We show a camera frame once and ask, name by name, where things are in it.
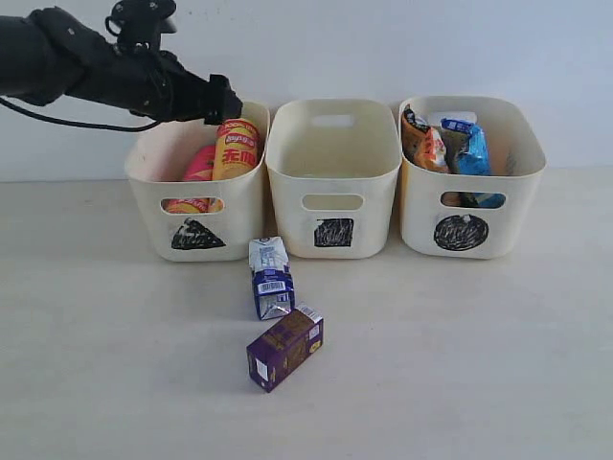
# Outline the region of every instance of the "blue snack bag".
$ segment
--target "blue snack bag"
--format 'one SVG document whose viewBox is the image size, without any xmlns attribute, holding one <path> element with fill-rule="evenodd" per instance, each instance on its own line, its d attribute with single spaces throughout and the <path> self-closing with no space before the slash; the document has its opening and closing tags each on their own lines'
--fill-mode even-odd
<svg viewBox="0 0 613 460">
<path fill-rule="evenodd" d="M 448 146 L 447 163 L 455 174 L 491 175 L 486 134 L 480 126 L 463 120 L 442 119 L 443 139 Z M 505 197 L 499 194 L 462 193 L 465 207 L 499 208 Z"/>
</svg>

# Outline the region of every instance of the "white table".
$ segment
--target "white table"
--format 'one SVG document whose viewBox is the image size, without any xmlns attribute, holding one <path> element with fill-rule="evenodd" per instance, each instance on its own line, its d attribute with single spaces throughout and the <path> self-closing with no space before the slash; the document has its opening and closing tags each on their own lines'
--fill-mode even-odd
<svg viewBox="0 0 613 460">
<path fill-rule="evenodd" d="M 0 196 L 3 459 L 613 457 L 611 168 L 548 171 L 500 260 L 397 225 L 370 260 L 292 260 L 326 344 L 270 395 L 246 261 L 162 261 L 123 181 Z"/>
</svg>

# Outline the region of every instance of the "purple juice box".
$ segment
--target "purple juice box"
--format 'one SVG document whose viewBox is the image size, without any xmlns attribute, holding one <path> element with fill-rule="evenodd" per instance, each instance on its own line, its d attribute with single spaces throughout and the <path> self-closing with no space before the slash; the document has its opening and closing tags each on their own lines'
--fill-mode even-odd
<svg viewBox="0 0 613 460">
<path fill-rule="evenodd" d="M 249 375 L 270 393 L 324 344 L 324 318 L 306 304 L 247 347 Z"/>
</svg>

